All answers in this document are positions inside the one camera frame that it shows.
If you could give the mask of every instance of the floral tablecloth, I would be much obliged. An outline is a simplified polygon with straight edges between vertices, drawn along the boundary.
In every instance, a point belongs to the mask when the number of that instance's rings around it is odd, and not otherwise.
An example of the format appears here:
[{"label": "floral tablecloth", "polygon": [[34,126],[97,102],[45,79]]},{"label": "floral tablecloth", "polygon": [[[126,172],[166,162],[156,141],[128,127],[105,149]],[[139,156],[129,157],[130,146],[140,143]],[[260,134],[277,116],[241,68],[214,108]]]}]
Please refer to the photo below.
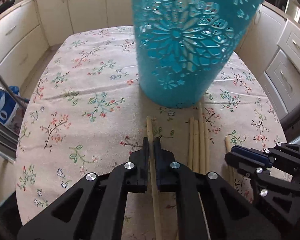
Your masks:
[{"label": "floral tablecloth", "polygon": [[[26,110],[17,150],[16,194],[22,223],[94,171],[110,172],[142,145],[146,116],[154,136],[186,164],[188,120],[196,107],[170,109],[151,102],[138,85],[132,27],[94,30],[70,36],[48,64]],[[211,170],[223,174],[224,138],[232,144],[264,150],[285,142],[278,117],[263,89],[233,53],[204,95]],[[246,178],[235,178],[248,200]],[[154,236],[152,198],[129,194],[122,239]],[[175,195],[160,194],[164,239],[175,239]]]}]

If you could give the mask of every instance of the wooden stick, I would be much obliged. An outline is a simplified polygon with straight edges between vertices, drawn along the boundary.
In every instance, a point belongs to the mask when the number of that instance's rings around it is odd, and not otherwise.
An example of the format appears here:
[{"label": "wooden stick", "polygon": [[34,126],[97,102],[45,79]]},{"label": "wooden stick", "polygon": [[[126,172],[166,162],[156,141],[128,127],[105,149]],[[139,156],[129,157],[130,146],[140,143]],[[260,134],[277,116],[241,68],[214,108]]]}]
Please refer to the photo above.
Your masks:
[{"label": "wooden stick", "polygon": [[[225,137],[225,143],[226,143],[226,151],[227,153],[231,151],[231,140],[229,136]],[[234,169],[231,166],[228,166],[228,183],[235,188],[234,184]]]},{"label": "wooden stick", "polygon": [[194,118],[190,118],[189,122],[189,153],[188,153],[188,167],[192,170],[193,167],[193,122]]},{"label": "wooden stick", "polygon": [[199,122],[193,122],[193,171],[200,172],[200,141],[199,141]]},{"label": "wooden stick", "polygon": [[205,139],[204,139],[204,121],[202,116],[202,106],[198,103],[198,120],[200,129],[200,173],[206,173],[206,149],[205,149]]},{"label": "wooden stick", "polygon": [[203,123],[204,128],[204,146],[205,146],[205,153],[206,153],[206,170],[205,173],[207,174],[210,171],[210,148],[209,148],[209,131],[207,122],[204,121]]},{"label": "wooden stick", "polygon": [[150,164],[150,178],[151,178],[151,190],[152,190],[152,202],[154,213],[154,230],[156,240],[162,240],[162,229],[160,220],[160,206],[159,206],[159,192],[157,189],[157,179],[155,171],[154,149],[153,149],[153,133],[151,117],[147,116],[147,135],[149,141],[149,164]]}]

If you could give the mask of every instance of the cabinet drawer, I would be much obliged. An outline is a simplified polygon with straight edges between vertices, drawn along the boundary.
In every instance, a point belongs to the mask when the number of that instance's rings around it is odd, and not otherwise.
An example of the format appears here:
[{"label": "cabinet drawer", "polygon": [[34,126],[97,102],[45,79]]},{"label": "cabinet drawer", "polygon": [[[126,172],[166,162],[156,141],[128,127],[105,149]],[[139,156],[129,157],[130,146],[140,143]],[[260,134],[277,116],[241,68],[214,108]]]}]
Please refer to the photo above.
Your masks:
[{"label": "cabinet drawer", "polygon": [[0,74],[9,86],[21,87],[39,58],[48,49],[40,26],[25,36],[0,64]]},{"label": "cabinet drawer", "polygon": [[25,35],[38,25],[33,0],[4,16],[0,20],[0,62]]},{"label": "cabinet drawer", "polygon": [[289,20],[287,20],[278,45],[300,72],[300,29]]},{"label": "cabinet drawer", "polygon": [[282,50],[266,70],[282,100],[291,112],[300,104],[300,74]]},{"label": "cabinet drawer", "polygon": [[281,120],[288,114],[288,110],[284,105],[280,94],[278,93],[277,89],[275,88],[274,84],[272,83],[266,72],[264,72],[261,75],[261,77],[258,79],[258,82],[260,83],[264,92],[269,98],[275,112],[277,113],[279,120]]}]

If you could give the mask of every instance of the blue vase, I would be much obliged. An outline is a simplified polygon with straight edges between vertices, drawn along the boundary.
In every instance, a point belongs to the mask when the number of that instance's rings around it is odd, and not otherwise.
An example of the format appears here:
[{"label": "blue vase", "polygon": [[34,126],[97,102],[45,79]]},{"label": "blue vase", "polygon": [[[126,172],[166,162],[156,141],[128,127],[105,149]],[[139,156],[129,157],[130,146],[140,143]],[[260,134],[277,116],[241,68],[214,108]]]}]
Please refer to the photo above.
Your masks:
[{"label": "blue vase", "polygon": [[132,0],[139,82],[155,103],[200,100],[263,0]]}]

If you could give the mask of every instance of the floor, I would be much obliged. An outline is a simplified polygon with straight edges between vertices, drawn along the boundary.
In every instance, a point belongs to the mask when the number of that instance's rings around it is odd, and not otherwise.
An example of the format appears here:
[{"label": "floor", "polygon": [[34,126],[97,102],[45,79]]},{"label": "floor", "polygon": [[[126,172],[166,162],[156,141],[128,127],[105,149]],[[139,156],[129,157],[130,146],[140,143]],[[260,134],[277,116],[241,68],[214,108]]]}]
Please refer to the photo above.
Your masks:
[{"label": "floor", "polygon": [[38,62],[34,65],[33,69],[23,82],[20,88],[20,95],[24,98],[30,99],[32,93],[42,75],[48,63],[51,61],[57,50],[59,49],[59,45],[50,47],[43,56],[38,60]]}]

